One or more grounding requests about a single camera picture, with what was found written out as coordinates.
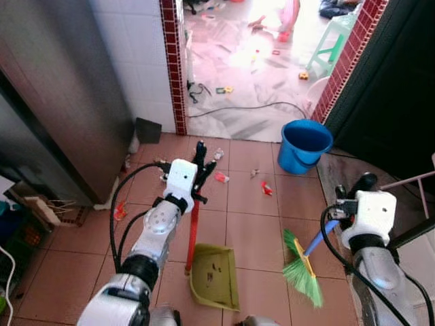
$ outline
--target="white cable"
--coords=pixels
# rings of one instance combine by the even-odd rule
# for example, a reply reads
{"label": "white cable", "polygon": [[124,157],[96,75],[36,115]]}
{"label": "white cable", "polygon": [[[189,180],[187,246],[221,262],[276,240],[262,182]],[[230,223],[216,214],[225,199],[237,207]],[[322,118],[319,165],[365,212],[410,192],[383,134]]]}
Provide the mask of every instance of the white cable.
{"label": "white cable", "polygon": [[6,302],[7,302],[7,305],[9,306],[9,309],[10,309],[9,320],[7,321],[7,326],[10,326],[12,324],[12,315],[14,314],[14,307],[12,306],[11,301],[9,299],[9,290],[10,290],[9,288],[10,288],[10,285],[12,282],[12,276],[14,275],[14,272],[15,272],[15,259],[12,257],[12,255],[10,253],[8,253],[1,246],[0,246],[0,251],[2,253],[4,253],[5,255],[7,255],[7,257],[12,261],[11,274],[9,274],[9,277],[7,278],[6,294],[5,294]]}

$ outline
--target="plastic stool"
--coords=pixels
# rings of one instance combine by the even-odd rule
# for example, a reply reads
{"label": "plastic stool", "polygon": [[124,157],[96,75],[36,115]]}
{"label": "plastic stool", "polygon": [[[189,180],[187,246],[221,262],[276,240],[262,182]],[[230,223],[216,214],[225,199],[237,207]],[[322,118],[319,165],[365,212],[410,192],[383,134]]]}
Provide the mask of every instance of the plastic stool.
{"label": "plastic stool", "polygon": [[[346,16],[333,17],[333,19],[329,21],[325,33],[321,37],[319,45],[315,49],[313,56],[308,62],[307,70],[311,69],[313,62],[317,62],[323,69],[328,72],[328,76],[331,74],[332,70],[335,67],[335,64],[338,61],[338,58],[340,57],[341,51],[343,51],[343,48],[345,47],[347,38],[351,34],[351,30],[356,22],[356,18],[356,14],[350,13]],[[338,39],[336,40],[335,45],[332,48],[321,50],[328,34],[331,31],[338,33]],[[320,54],[328,52],[331,52],[328,61],[325,61],[319,57]]]}

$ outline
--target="yellow-green dustpan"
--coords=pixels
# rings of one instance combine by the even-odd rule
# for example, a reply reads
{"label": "yellow-green dustpan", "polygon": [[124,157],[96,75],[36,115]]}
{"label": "yellow-green dustpan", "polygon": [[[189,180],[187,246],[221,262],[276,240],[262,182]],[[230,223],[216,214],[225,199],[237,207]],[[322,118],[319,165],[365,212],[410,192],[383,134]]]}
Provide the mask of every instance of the yellow-green dustpan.
{"label": "yellow-green dustpan", "polygon": [[196,244],[190,289],[199,304],[239,311],[234,251],[211,244]]}

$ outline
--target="black cloth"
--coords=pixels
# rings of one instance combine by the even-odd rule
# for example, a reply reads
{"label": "black cloth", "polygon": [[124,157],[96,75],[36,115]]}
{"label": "black cloth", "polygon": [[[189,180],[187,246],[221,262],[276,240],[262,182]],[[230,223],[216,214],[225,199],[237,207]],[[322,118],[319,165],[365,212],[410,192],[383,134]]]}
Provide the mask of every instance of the black cloth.
{"label": "black cloth", "polygon": [[335,16],[344,16],[352,12],[356,7],[354,3],[337,4],[337,0],[321,0],[319,14],[320,16],[331,19]]}

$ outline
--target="blue broom handle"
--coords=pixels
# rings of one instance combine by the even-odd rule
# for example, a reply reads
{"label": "blue broom handle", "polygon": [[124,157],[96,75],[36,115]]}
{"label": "blue broom handle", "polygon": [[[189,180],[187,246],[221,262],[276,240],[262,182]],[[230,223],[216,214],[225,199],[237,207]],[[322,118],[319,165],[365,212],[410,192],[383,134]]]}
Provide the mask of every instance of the blue broom handle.
{"label": "blue broom handle", "polygon": [[[325,231],[326,234],[329,234],[329,232],[332,231],[333,228],[339,223],[339,221],[332,219],[328,222],[326,222],[325,225]],[[308,246],[307,250],[304,252],[304,256],[309,256],[310,253],[313,252],[313,250],[317,247],[317,245],[324,239],[324,237],[321,235],[321,231],[317,233],[315,238],[311,241],[310,245]]]}

